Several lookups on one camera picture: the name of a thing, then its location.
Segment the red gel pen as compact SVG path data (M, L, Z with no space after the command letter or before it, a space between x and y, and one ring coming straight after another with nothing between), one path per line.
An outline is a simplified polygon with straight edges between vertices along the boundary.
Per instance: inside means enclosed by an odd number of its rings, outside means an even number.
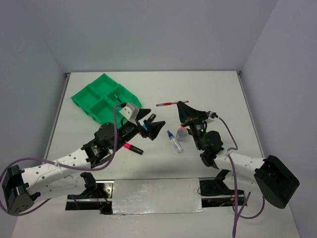
M162 107L162 106L170 106L170 105L175 105L178 102L182 102L182 103L188 103L189 100L185 100L185 101L176 101L176 102L166 102L166 103L160 103L160 104L156 104L156 107Z

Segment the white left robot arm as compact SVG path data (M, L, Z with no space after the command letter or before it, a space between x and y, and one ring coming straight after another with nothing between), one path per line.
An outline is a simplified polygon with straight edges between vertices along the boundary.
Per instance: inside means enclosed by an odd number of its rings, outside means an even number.
M35 211L33 205L43 204L55 197L78 190L86 198L93 197L98 189L92 172L107 168L116 152L136 135L155 140L165 125L164 121L154 122L140 119L151 112L150 109L131 108L120 105L126 122L120 127L117 122L106 122L95 132L94 139L74 152L53 161L36 159L40 165L20 168L21 158L10 163L1 173L5 202L0 208L11 216L24 216Z

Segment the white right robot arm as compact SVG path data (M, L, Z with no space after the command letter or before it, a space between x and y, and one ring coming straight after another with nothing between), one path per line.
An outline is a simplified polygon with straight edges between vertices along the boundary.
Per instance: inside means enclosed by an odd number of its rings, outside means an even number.
M276 156L255 158L224 148L219 132L207 131L207 120L218 116L177 102L181 126L187 128L205 166L219 172L200 182L202 196L257 193L276 208L284 209L300 185L299 180Z

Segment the clear spray bottle blue cap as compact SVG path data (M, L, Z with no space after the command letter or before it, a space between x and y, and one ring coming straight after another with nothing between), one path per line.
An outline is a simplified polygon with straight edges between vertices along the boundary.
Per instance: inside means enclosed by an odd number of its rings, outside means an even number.
M171 144L173 145L173 147L175 148L175 150L178 153L182 153L183 148L180 145L180 143L178 142L178 140L176 139L176 137L169 130L167 131L167 134L168 134L169 140L170 140Z

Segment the pink highlighter marker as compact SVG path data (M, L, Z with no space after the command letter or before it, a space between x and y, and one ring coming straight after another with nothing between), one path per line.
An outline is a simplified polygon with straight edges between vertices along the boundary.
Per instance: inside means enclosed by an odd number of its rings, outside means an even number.
M140 148L138 148L138 147L136 147L136 146L134 146L132 144L129 144L129 143L125 143L124 147L126 149L136 153L136 154L139 154L139 155L143 155L143 153L144 153L144 151L142 149L140 149Z

